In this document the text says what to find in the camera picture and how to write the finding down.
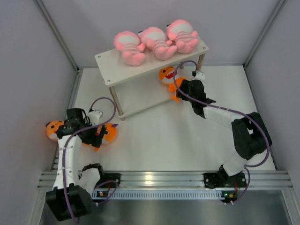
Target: orange plush toy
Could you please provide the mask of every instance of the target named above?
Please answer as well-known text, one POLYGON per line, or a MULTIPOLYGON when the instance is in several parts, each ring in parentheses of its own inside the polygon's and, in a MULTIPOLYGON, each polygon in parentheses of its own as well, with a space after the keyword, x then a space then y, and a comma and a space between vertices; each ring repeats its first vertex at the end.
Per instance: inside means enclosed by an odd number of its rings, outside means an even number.
MULTIPOLYGON (((176 92, 176 86, 173 81, 174 76, 176 78, 176 84, 178 86, 181 85, 183 80, 186 80, 185 77, 179 77, 178 73, 176 72, 176 74, 174 74, 174 72, 175 72, 175 67, 171 67, 171 66, 162 68, 159 71, 159 79, 163 84, 169 86, 169 92, 171 93, 176 92)), ((179 98, 176 97, 176 93, 175 95, 170 96, 170 98, 176 102, 180 102, 179 98)))
MULTIPOLYGON (((58 137, 56 135, 56 131, 58 129, 59 126, 64 125, 64 121, 61 120, 54 120, 51 121, 49 123, 46 124, 46 132, 47 132, 47 136, 53 140, 53 141, 57 141, 58 137)), ((106 145, 111 143, 116 137, 117 137, 117 126, 118 124, 112 124, 112 123, 107 123, 106 125, 106 133, 104 134, 104 137, 102 139, 102 144, 106 145)))

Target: white shelf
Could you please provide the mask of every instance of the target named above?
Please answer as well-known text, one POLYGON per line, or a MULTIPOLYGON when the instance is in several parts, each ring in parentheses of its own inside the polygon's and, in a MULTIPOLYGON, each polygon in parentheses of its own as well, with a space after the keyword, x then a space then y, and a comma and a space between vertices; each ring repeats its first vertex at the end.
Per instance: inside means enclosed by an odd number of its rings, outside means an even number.
MULTIPOLYGON (((179 69, 178 74, 191 72, 192 67, 179 69)), ((168 91, 168 86, 162 84, 158 77, 158 71, 147 76, 138 77, 130 82, 124 82, 115 86, 115 90, 125 118, 135 113, 154 107, 158 104, 171 100, 170 96, 175 95, 168 91)))
POLYGON ((146 49, 144 52, 146 60, 137 67, 125 64, 120 52, 116 49, 97 54, 95 58, 105 84, 108 87, 112 87, 133 78, 158 71, 160 68, 206 53, 209 50, 208 46, 201 39, 199 40, 199 45, 192 53, 181 54, 177 52, 170 59, 164 61, 156 59, 153 52, 146 49))
MULTIPOLYGON (((219 105, 245 113, 256 111, 250 87, 242 66, 204 66, 203 82, 207 97, 219 105)), ((98 97, 110 97, 100 71, 84 69, 75 107, 88 110, 98 97)), ((103 121, 111 116, 109 101, 99 101, 95 109, 103 111, 103 121)), ((118 123, 117 139, 98 152, 82 146, 79 168, 101 163, 112 171, 208 171, 217 170, 235 151, 232 131, 193 113, 189 102, 168 101, 140 112, 118 123)), ((265 152, 248 164, 256 164, 265 152)), ((275 170, 271 156, 267 162, 251 170, 275 170)))

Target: stuffed animal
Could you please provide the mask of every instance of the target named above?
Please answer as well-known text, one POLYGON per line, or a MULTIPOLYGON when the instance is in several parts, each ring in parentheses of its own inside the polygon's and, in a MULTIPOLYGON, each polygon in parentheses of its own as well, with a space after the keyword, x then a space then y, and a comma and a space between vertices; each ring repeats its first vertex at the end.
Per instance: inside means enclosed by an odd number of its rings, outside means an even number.
MULTIPOLYGON (((64 121, 54 120, 54 121, 51 121, 51 122, 46 124, 47 136, 51 140, 53 140, 53 141, 58 140, 58 137, 56 135, 56 131, 57 131, 58 127, 61 126, 61 125, 64 125, 64 121)), ((107 123, 105 125, 106 133, 104 134, 104 137, 102 139, 102 144, 103 145, 111 143, 117 137, 117 128, 116 128, 117 126, 118 126, 118 124, 116 124, 116 123, 115 124, 107 123)), ((98 128, 96 135, 100 133, 100 130, 101 130, 101 126, 98 128)))
POLYGON ((126 64, 131 66, 141 65, 146 56, 142 53, 145 45, 141 43, 140 38, 130 32, 123 31, 114 37, 113 44, 117 50, 122 52, 122 58, 126 64))
POLYGON ((165 33, 160 28, 149 27, 140 31, 138 35, 142 43, 152 50, 154 56, 160 60, 171 58, 177 50, 177 47, 172 45, 172 41, 167 41, 165 33))
POLYGON ((46 132, 47 132, 47 136, 53 140, 53 141, 57 141, 58 137, 56 135, 56 131, 57 129, 61 126, 64 125, 64 121, 61 120, 53 120, 49 123, 46 124, 46 132))
POLYGON ((198 32, 185 20, 175 20, 167 25, 167 35, 171 41, 175 41, 179 53, 189 54, 199 44, 198 32))
MULTIPOLYGON (((185 77, 179 77, 177 71, 176 74, 174 74, 174 72, 175 72, 175 67, 170 66, 170 67, 162 68, 158 74, 159 79, 162 81, 162 83, 169 86, 169 92, 171 93, 176 91, 176 86, 174 84, 174 79, 173 79, 174 76, 176 78, 176 84, 178 86, 181 85, 183 80, 186 80, 185 77)), ((176 94, 170 96, 170 98, 176 102, 180 102, 179 98, 176 97, 176 94)))

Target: white wall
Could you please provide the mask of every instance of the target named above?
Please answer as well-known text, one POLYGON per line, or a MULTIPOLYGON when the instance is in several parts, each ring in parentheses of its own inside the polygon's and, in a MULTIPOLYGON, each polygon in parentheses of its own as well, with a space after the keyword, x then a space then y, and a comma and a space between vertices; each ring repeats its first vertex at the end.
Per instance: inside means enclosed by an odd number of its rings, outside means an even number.
POLYGON ((25 224, 75 75, 32 0, 0 3, 0 224, 25 224))
POLYGON ((300 199, 300 1, 287 1, 248 67, 279 165, 300 199))
POLYGON ((206 64, 245 62, 277 0, 44 0, 79 66, 113 47, 121 31, 165 30, 182 18, 210 48, 206 64))

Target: shelf tabletop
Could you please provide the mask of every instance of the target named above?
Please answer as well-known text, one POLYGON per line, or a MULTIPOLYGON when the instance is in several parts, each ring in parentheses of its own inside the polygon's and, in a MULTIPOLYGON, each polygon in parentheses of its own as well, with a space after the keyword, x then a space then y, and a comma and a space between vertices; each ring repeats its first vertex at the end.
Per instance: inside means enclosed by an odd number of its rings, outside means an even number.
POLYGON ((154 70, 206 53, 209 50, 208 46, 201 39, 199 40, 199 45, 192 53, 181 54, 177 52, 170 59, 164 61, 156 59, 153 52, 146 49, 144 51, 146 60, 137 67, 125 64, 121 53, 117 49, 97 54, 95 58, 106 86, 112 87, 130 79, 146 75, 154 70))

